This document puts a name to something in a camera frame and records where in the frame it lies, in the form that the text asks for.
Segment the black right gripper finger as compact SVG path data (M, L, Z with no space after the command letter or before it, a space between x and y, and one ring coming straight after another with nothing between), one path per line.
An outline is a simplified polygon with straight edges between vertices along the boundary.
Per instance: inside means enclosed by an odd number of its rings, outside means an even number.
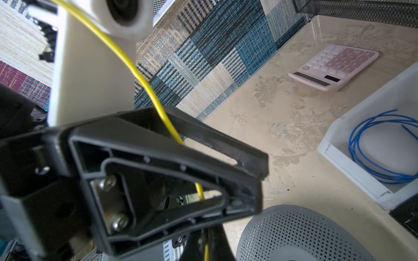
M187 240L188 261L235 261L223 225L194 231Z

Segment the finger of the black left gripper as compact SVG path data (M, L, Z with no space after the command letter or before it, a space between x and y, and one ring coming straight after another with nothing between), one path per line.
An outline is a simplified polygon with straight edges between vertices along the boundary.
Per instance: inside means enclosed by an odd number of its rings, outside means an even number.
M117 116L75 128L71 154L99 249L130 258L258 214L262 179Z
M265 179L269 175L268 154L228 136L173 106L164 106L178 134L201 143L237 161L237 167L251 176ZM172 138L154 107L118 112L117 117Z

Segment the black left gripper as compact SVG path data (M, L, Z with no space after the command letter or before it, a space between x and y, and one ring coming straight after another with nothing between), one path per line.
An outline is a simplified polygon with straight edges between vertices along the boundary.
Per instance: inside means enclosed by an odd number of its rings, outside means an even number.
M84 121L46 127L36 106L1 86L1 237L18 237L32 261L79 261L98 245L69 146Z

